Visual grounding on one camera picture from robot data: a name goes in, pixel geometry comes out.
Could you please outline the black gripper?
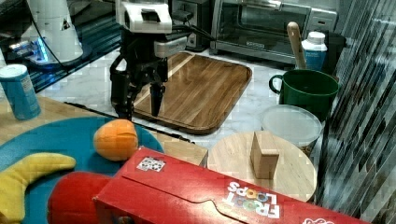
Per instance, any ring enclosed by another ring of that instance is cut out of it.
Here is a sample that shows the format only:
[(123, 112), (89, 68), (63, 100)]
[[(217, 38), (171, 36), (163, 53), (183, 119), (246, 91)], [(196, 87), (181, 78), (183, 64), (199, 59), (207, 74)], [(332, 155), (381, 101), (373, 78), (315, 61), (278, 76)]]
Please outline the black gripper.
[(189, 31), (176, 26), (170, 34), (139, 34), (121, 28), (120, 55), (110, 66), (110, 101), (121, 119), (132, 119), (134, 100), (144, 86), (150, 85), (151, 115), (160, 112), (167, 59), (182, 51)]

